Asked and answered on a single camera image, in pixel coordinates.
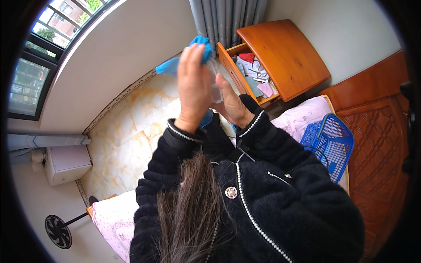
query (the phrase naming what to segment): blue plastic basket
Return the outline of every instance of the blue plastic basket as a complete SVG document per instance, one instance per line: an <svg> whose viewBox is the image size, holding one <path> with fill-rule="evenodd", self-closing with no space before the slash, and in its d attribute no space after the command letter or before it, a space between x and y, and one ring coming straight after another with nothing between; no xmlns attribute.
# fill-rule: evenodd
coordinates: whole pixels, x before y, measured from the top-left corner
<svg viewBox="0 0 421 263"><path fill-rule="evenodd" d="M329 162L330 179L339 182L354 147L354 136L338 116L328 113L321 121L309 124L300 143L327 167L326 159L319 151L305 146L323 152Z"/></svg>

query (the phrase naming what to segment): wooden headboard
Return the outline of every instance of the wooden headboard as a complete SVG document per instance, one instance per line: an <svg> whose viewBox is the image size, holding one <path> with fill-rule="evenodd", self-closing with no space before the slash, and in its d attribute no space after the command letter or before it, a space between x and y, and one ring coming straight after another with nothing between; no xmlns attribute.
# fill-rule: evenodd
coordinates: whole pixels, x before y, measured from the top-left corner
<svg viewBox="0 0 421 263"><path fill-rule="evenodd" d="M365 223L361 262L373 259L396 226L405 199L408 175L408 100L399 87L408 81L402 51L322 91L336 114L354 134L349 158L349 196Z"/></svg>

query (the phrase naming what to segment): dark hair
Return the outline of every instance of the dark hair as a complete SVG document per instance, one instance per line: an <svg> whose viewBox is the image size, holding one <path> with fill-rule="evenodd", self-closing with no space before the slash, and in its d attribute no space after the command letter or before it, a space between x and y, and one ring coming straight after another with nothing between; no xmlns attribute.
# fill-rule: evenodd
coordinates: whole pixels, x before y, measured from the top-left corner
<svg viewBox="0 0 421 263"><path fill-rule="evenodd" d="M208 156L181 165L181 185L157 195L161 263L206 262L221 219L222 193Z"/></svg>

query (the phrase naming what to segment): window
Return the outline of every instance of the window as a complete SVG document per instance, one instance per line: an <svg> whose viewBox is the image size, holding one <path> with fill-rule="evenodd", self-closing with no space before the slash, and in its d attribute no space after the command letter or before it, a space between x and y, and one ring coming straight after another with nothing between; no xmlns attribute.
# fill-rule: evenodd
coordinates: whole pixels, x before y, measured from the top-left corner
<svg viewBox="0 0 421 263"><path fill-rule="evenodd" d="M60 58L70 41L84 31L82 27L91 17L101 15L97 10L105 11L116 2L118 0L89 0L89 3L87 0L51 0L47 4L22 46L10 86L9 118L39 120Z"/></svg>
<svg viewBox="0 0 421 263"><path fill-rule="evenodd" d="M73 7L71 7L68 3L63 2L61 3L61 5L59 6L59 10L63 13L65 13L66 15L70 15L73 11Z"/></svg>
<svg viewBox="0 0 421 263"><path fill-rule="evenodd" d="M54 13L54 17L57 18L58 20L60 20L61 22L64 22L64 18L62 18L61 16L59 16L59 14Z"/></svg>
<svg viewBox="0 0 421 263"><path fill-rule="evenodd" d="M9 95L9 112L35 116L50 69L20 58Z"/></svg>

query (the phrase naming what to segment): woman's hand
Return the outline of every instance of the woman's hand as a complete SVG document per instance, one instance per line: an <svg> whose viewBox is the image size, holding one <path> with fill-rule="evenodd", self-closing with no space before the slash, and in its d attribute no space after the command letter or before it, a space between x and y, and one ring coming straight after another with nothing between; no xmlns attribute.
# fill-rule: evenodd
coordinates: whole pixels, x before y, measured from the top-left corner
<svg viewBox="0 0 421 263"><path fill-rule="evenodd" d="M177 68L181 112L174 125L188 133L196 131L212 103L209 69L200 65L204 50L196 43L185 48Z"/></svg>
<svg viewBox="0 0 421 263"><path fill-rule="evenodd" d="M212 104L211 107L221 113L230 123L244 129L254 118L254 114L244 106L221 73L216 75L216 83L222 90L224 101Z"/></svg>

